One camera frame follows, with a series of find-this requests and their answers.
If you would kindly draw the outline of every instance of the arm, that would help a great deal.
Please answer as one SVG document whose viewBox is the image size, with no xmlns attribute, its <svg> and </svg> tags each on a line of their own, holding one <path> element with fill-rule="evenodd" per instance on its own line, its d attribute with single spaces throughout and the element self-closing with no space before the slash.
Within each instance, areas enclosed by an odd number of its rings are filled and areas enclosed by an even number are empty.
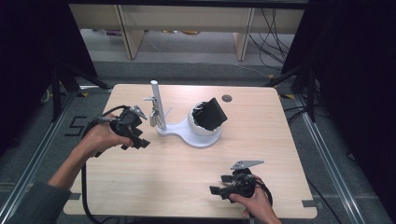
<svg viewBox="0 0 396 224">
<path fill-rule="evenodd" d="M 73 149 L 48 184 L 59 189 L 70 189 L 79 170 L 90 157 L 121 144 L 131 147 L 134 143 L 127 137 L 113 133 L 108 123 L 96 125 Z"/>
<path fill-rule="evenodd" d="M 239 194 L 230 194 L 230 199 L 246 207 L 242 213 L 243 217 L 247 217 L 251 213 L 261 224 L 281 223 L 268 201 L 267 195 L 259 185 L 256 185 L 251 198 L 245 198 Z"/>
<path fill-rule="evenodd" d="M 131 139 L 113 133 L 108 123 L 94 126 L 72 150 L 47 185 L 35 183 L 32 186 L 7 224 L 55 223 L 84 163 L 96 152 L 104 152 L 121 144 L 133 146 Z"/>
</svg>

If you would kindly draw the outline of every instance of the hand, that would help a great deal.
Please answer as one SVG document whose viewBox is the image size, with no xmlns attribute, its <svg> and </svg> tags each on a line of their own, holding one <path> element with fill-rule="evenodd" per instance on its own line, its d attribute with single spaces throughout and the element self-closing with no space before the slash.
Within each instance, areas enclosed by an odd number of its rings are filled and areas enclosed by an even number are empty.
<svg viewBox="0 0 396 224">
<path fill-rule="evenodd" d="M 108 122 L 103 122 L 95 125 L 78 143 L 75 149 L 83 150 L 86 159 L 93 157 L 97 152 L 104 152 L 110 147 L 117 145 L 125 145 L 132 147 L 134 142 L 127 137 L 122 137 L 115 134 Z"/>
<path fill-rule="evenodd" d="M 270 202 L 268 201 L 267 195 L 259 185 L 256 185 L 254 194 L 251 198 L 245 198 L 239 194 L 230 194 L 230 199 L 236 203 L 241 203 L 246 207 L 242 213 L 243 217 L 248 217 L 251 213 L 256 217 L 262 224 L 280 223 L 277 218 Z"/>
</svg>

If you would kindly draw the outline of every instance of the white base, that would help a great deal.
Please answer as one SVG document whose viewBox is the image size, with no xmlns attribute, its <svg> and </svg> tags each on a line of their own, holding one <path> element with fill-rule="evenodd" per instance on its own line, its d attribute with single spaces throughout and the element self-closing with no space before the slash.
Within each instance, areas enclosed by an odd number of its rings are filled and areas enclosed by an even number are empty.
<svg viewBox="0 0 396 224">
<path fill-rule="evenodd" d="M 199 135 L 192 131 L 188 119 L 185 118 L 179 124 L 166 124 L 166 131 L 157 128 L 162 136 L 176 135 L 181 137 L 191 147 L 206 148 L 214 145 L 221 136 L 221 127 L 218 127 L 212 135 Z"/>
</svg>

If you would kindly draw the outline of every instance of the right hand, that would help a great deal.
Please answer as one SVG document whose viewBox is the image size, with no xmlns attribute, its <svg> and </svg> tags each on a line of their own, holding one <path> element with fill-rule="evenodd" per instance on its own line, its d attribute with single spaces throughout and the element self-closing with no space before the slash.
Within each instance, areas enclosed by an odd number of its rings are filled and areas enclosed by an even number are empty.
<svg viewBox="0 0 396 224">
<path fill-rule="evenodd" d="M 264 190 L 256 185 L 251 198 L 245 198 L 239 194 L 230 194 L 230 199 L 236 203 L 241 203 L 246 207 L 242 213 L 243 217 L 248 217 L 249 213 L 256 217 L 262 224 L 281 223 L 277 218 Z"/>
</svg>

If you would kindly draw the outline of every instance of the wooden table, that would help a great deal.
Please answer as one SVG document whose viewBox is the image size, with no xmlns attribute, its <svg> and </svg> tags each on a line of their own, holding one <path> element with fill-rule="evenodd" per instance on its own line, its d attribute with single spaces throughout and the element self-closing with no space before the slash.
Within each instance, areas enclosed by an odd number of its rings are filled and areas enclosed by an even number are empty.
<svg viewBox="0 0 396 224">
<path fill-rule="evenodd" d="M 283 218 L 314 218 L 316 207 L 276 90 L 257 87 L 161 85 L 167 123 L 179 123 L 193 106 L 216 97 L 228 117 L 219 141 L 196 149 L 177 136 L 162 137 L 144 121 L 138 128 L 151 142 L 146 148 L 109 149 L 87 163 L 88 204 L 94 215 L 134 217 L 242 218 L 244 207 L 212 195 L 209 186 L 224 187 L 237 161 L 264 160 L 250 168 L 271 190 L 274 209 Z M 150 85 L 117 85 L 105 111 L 117 105 L 139 105 L 149 116 Z M 230 103 L 223 95 L 232 96 Z M 81 192 L 78 177 L 72 191 Z M 80 200 L 70 200 L 66 214 L 85 214 Z"/>
</svg>

